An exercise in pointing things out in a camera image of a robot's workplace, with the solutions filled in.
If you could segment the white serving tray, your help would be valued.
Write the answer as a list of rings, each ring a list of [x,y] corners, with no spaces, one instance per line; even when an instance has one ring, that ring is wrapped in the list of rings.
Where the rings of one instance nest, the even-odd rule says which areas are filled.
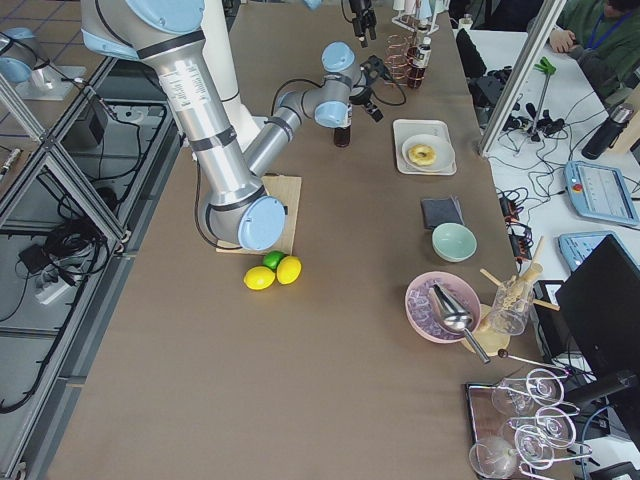
[[[442,137],[451,143],[447,125],[440,120],[410,120],[396,119],[392,122],[393,138],[395,145],[396,167],[402,174],[407,175],[431,175],[431,176],[451,176],[457,171],[456,155],[453,164],[440,172],[421,172],[410,167],[402,158],[401,147],[405,140],[416,134],[431,134]]]

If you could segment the tea bottle in rack front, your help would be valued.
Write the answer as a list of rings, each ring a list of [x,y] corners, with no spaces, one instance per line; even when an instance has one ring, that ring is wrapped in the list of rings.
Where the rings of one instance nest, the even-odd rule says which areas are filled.
[[[406,84],[408,88],[417,89],[421,86],[431,55],[431,38],[423,40],[407,51],[408,70]]]

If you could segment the glazed donut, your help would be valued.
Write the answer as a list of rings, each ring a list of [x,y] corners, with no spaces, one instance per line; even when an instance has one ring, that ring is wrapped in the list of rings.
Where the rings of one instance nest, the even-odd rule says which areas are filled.
[[[416,144],[407,150],[408,160],[419,167],[428,167],[437,159],[437,152],[430,145]]]

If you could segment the white plate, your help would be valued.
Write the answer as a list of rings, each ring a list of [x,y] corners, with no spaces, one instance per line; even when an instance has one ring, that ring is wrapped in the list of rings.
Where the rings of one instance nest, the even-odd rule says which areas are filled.
[[[419,167],[412,164],[407,158],[407,150],[416,144],[430,145],[437,152],[437,159],[433,165],[428,167]],[[421,172],[440,172],[449,168],[454,161],[454,150],[452,145],[446,139],[431,134],[416,134],[404,141],[401,147],[401,154],[404,161],[410,166]]]

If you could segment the wooden cutting board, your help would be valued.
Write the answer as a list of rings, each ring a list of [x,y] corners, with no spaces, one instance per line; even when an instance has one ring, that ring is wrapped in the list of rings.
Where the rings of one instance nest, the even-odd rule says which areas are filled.
[[[291,255],[294,250],[294,238],[296,222],[299,210],[299,200],[302,186],[302,178],[299,176],[266,174],[262,177],[266,193],[278,198],[286,210],[284,230],[275,244],[266,250],[253,251],[238,248],[226,241],[219,241],[217,252],[229,254],[265,255],[270,251],[281,251]]]

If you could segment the green lime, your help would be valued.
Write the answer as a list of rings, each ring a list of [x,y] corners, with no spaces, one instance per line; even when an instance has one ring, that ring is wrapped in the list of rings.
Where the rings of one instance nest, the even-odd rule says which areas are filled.
[[[271,269],[271,270],[276,270],[279,263],[287,256],[286,253],[279,251],[279,250],[273,250],[270,251],[269,253],[267,253],[262,260],[262,264]]]

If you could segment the yellow lemon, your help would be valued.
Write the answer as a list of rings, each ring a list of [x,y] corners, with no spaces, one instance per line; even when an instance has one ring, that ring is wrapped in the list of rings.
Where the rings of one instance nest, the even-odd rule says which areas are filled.
[[[250,268],[244,275],[245,286],[254,291],[270,287],[276,279],[275,272],[269,267],[260,265]]]
[[[276,278],[282,285],[295,282],[302,271],[302,262],[296,256],[285,256],[277,265]]]

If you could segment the pink bowl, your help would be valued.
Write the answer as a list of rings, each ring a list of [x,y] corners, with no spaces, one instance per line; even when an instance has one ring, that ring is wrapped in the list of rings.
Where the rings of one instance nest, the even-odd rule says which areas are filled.
[[[462,278],[444,271],[432,271],[417,276],[405,294],[407,318],[414,330],[425,339],[439,344],[451,344],[463,339],[462,334],[444,329],[436,320],[436,309],[430,299],[431,287],[439,284],[473,316],[470,330],[474,332],[481,320],[481,304],[473,288]]]

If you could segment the metal ice scoop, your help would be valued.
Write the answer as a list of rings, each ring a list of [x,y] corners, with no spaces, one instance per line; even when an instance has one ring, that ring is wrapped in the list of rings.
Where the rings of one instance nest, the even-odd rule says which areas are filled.
[[[438,283],[432,285],[430,296],[437,311],[437,322],[451,333],[462,334],[482,362],[488,364],[490,362],[489,356],[469,329],[474,320],[471,313]]]

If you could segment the seated person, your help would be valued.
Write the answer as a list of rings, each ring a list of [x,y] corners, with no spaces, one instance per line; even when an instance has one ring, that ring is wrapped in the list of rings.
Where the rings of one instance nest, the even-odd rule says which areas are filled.
[[[605,99],[639,66],[637,1],[569,1],[548,37],[556,53],[573,58]]]

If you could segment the black thermos bottle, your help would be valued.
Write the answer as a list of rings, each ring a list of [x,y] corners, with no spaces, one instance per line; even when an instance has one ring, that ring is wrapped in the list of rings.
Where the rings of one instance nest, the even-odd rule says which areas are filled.
[[[634,114],[635,107],[631,103],[616,106],[582,148],[582,156],[589,160],[597,159],[615,143]]]

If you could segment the blue teach pendant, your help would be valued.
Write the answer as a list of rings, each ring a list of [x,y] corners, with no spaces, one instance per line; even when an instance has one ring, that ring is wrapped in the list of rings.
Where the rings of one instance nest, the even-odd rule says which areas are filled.
[[[629,254],[622,240],[611,230],[561,234],[557,239],[558,247],[569,270],[571,272],[576,271],[606,236],[612,236],[619,243],[623,251]]]
[[[627,226],[639,224],[619,169],[569,161],[564,177],[569,199],[579,215]]]

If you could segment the black monitor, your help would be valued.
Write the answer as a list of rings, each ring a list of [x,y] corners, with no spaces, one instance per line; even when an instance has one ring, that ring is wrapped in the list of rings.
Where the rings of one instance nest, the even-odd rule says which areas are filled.
[[[606,236],[557,292],[569,332],[596,380],[569,393],[575,403],[608,395],[618,414],[639,419],[639,268]]]

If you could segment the wine glass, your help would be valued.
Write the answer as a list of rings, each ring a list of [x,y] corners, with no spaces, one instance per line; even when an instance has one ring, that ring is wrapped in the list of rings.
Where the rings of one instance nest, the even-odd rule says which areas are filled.
[[[513,431],[513,439],[489,436],[479,439],[469,450],[472,469],[486,479],[509,479],[514,474],[535,478],[555,461],[554,448],[533,425]]]
[[[564,386],[550,370],[536,368],[524,377],[504,377],[495,386],[491,401],[502,414],[527,416],[541,407],[554,407],[564,399]]]
[[[533,433],[547,440],[554,448],[567,448],[577,437],[572,418],[557,407],[541,407],[534,414],[507,419],[500,433],[513,438],[518,427],[532,427]]]

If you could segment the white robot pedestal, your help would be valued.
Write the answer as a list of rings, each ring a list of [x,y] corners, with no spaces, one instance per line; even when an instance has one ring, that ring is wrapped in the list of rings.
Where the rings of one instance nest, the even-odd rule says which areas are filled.
[[[205,35],[203,57],[242,152],[260,132],[243,104],[237,83],[227,24],[221,1],[205,0],[201,29]]]

